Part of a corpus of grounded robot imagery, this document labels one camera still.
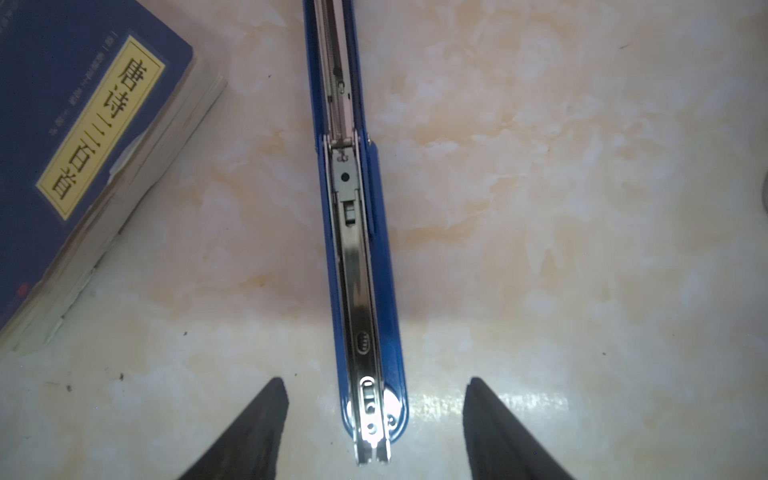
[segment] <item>book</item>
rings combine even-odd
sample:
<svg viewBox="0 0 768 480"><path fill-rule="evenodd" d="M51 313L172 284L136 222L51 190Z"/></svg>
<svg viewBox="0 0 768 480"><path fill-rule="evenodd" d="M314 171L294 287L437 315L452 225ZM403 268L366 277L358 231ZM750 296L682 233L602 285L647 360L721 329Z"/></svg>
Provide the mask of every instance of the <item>book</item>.
<svg viewBox="0 0 768 480"><path fill-rule="evenodd" d="M0 0L0 351L46 344L225 86L135 0Z"/></svg>

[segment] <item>blue stapler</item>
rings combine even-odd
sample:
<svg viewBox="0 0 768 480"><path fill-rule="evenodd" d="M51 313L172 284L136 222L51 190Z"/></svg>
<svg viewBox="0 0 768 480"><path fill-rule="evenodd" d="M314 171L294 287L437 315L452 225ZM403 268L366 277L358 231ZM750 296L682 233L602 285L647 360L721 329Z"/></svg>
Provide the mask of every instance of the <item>blue stapler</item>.
<svg viewBox="0 0 768 480"><path fill-rule="evenodd" d="M408 398L352 0L304 0L304 17L342 420L358 464L386 463Z"/></svg>

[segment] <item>book cover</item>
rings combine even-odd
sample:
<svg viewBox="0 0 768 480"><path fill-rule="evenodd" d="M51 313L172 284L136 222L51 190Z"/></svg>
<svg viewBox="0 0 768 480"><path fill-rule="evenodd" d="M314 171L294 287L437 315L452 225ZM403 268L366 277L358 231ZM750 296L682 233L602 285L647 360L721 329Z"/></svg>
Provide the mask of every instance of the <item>book cover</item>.
<svg viewBox="0 0 768 480"><path fill-rule="evenodd" d="M0 328L192 56L134 0L0 0Z"/></svg>

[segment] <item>marble surface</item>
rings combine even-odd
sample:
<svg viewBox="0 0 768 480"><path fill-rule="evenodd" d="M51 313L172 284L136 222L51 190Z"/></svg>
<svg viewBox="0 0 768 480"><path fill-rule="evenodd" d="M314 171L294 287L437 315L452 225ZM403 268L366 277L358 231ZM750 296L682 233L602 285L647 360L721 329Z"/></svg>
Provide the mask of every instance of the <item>marble surface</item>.
<svg viewBox="0 0 768 480"><path fill-rule="evenodd" d="M0 360L0 477L176 478L282 376L278 478L468 478L481 376L576 478L768 478L766 0L356 0L412 407L366 468L301 4L143 3L230 84L53 343Z"/></svg>

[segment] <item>stapler anvil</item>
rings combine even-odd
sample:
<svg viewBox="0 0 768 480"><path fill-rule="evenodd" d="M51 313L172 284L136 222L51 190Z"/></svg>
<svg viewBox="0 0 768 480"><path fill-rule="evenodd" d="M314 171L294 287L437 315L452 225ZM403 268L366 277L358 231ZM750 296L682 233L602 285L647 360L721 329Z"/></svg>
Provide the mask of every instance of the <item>stapler anvil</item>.
<svg viewBox="0 0 768 480"><path fill-rule="evenodd" d="M304 0L341 415L358 464L388 462L408 421L376 146L351 0Z"/></svg>

